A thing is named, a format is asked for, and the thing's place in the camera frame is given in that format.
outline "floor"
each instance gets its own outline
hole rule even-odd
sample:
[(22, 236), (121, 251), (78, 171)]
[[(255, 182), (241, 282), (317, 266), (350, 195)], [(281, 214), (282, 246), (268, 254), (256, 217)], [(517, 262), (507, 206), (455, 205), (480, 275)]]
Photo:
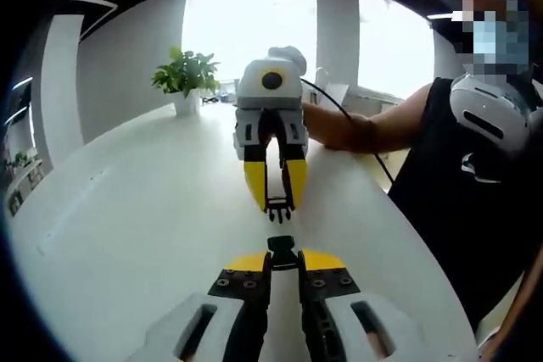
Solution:
[[(408, 150), (402, 150), (399, 152), (381, 155), (384, 164), (387, 166), (387, 169), (393, 178), (398, 175), (398, 172), (400, 171), (401, 166), (404, 164), (408, 153)], [(375, 157), (373, 157), (371, 154), (360, 154), (357, 156), (357, 159), (362, 164), (364, 169), (373, 176), (379, 186), (387, 192), (390, 189), (390, 181)], [(483, 341), (496, 327), (502, 323), (513, 299), (515, 299), (520, 281), (521, 279), (518, 279), (506, 296), (495, 306), (492, 311), (490, 311), (486, 317), (483, 318), (476, 333), (477, 343)]]

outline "black cable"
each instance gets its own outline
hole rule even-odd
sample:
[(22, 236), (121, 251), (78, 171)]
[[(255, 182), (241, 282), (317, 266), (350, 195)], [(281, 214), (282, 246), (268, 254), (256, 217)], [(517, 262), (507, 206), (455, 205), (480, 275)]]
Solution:
[[(330, 95), (328, 95), (326, 92), (324, 92), (320, 87), (318, 87), (317, 85), (313, 84), (312, 82), (309, 82), (308, 80), (305, 80), (304, 78), (300, 78), (302, 80), (302, 82), (304, 82), (305, 84), (309, 85), (309, 86), (312, 86), (314, 87), (315, 89), (317, 89), (322, 95), (324, 95), (331, 103), (333, 103), (338, 109), (339, 111), (345, 115), (345, 117), (347, 118), (347, 120), (352, 124), (354, 125), (355, 124), (355, 121), (353, 120), (353, 118), (350, 116), (350, 114), (344, 109), (343, 106), (341, 106), (333, 97), (331, 97)], [(389, 172), (389, 169), (387, 169), (387, 166), (384, 165), (384, 162), (381, 160), (381, 158), (379, 157), (379, 155), (375, 152), (373, 152), (373, 155), (375, 156), (375, 159), (378, 161), (378, 163), (381, 165), (381, 168), (383, 169), (384, 173), (387, 175), (387, 177), (389, 178), (390, 182), (393, 183), (394, 182), (394, 178), (392, 178), (392, 175), (390, 174)]]
[(219, 102), (218, 97), (202, 97), (202, 104), (217, 103), (217, 102)]

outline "black circular sensor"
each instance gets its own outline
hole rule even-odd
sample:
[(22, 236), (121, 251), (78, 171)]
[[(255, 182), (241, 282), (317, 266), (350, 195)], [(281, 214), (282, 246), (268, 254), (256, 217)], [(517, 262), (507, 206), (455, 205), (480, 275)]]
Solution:
[(278, 89), (283, 84), (283, 77), (277, 72), (268, 72), (262, 77), (262, 86), (265, 89)]

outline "window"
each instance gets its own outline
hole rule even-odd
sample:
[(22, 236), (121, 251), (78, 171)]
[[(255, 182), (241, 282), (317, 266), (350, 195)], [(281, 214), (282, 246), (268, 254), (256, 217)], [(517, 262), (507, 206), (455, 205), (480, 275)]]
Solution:
[(428, 22), (392, 0), (359, 0), (358, 84), (410, 97), (434, 79), (434, 33)]
[(216, 78), (240, 78), (270, 47), (297, 47), (315, 76), (316, 0), (187, 0), (182, 49), (214, 53)]

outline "black sleeveless shirt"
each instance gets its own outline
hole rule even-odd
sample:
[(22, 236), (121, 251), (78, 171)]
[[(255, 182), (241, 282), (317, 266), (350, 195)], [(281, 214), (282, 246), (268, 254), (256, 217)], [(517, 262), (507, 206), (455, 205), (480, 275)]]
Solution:
[(543, 132), (501, 183), (476, 181), (462, 159), (485, 148), (456, 122), (452, 80), (431, 86), (422, 126), (389, 196), (426, 242), (475, 330), (535, 259), (542, 242)]

